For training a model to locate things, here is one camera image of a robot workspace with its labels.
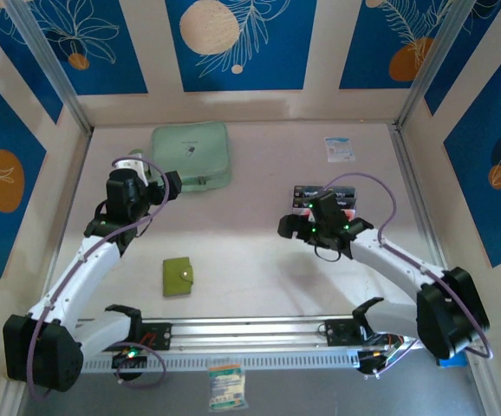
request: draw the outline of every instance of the green wallet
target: green wallet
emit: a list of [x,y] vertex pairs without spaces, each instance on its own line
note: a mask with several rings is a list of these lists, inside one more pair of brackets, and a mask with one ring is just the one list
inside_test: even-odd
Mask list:
[[193,283],[189,257],[169,258],[162,264],[164,296],[189,295]]

